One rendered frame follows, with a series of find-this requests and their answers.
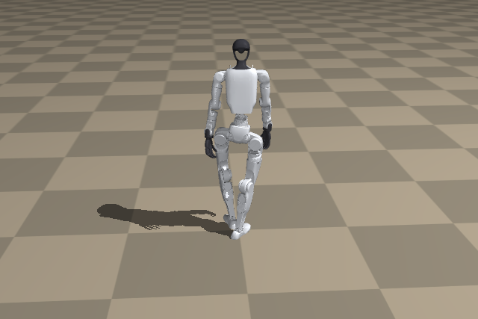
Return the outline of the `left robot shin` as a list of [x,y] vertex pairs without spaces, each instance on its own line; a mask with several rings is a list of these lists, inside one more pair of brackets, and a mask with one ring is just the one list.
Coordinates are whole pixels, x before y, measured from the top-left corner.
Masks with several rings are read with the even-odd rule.
[[234,194],[232,182],[224,182],[222,170],[218,171],[219,181],[220,181],[220,190],[223,196],[223,200],[226,204],[227,211],[229,213],[229,219],[232,220],[232,217],[235,219],[235,210],[234,210]]

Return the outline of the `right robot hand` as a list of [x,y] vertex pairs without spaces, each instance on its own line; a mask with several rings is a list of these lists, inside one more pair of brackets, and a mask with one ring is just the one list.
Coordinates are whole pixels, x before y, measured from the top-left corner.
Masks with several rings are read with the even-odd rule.
[[270,123],[266,128],[263,127],[263,134],[261,135],[261,137],[263,138],[263,149],[268,149],[268,147],[270,146],[270,139],[271,139],[271,135],[270,135],[270,131],[272,129],[272,124]]

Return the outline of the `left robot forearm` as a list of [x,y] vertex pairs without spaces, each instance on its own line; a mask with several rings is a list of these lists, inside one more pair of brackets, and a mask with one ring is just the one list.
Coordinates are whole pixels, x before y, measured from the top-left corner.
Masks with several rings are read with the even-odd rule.
[[[205,130],[209,129],[210,136],[212,136],[214,134],[217,115],[218,115],[218,113],[215,110],[211,110],[211,100],[210,100],[209,106],[208,106],[208,118],[207,118],[207,123],[206,123],[206,128],[205,128]],[[205,130],[204,130],[204,133],[205,133]]]

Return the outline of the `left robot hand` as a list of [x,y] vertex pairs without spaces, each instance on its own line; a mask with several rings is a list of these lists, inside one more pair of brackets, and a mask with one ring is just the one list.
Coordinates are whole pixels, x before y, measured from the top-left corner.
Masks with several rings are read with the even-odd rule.
[[213,137],[214,137],[214,135],[210,136],[209,129],[206,129],[205,130],[205,138],[206,138],[206,140],[205,140],[205,153],[210,158],[216,158],[217,157],[213,154],[213,151],[212,151],[212,149],[213,149],[215,152],[217,152],[217,150],[213,146],[213,142],[212,142]]

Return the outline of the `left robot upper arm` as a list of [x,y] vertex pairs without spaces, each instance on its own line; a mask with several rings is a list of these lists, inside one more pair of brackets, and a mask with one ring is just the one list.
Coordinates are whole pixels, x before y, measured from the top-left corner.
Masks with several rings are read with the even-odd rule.
[[223,86],[221,82],[225,81],[226,70],[216,72],[213,78],[213,84],[211,89],[211,109],[219,110],[221,107],[220,95]]

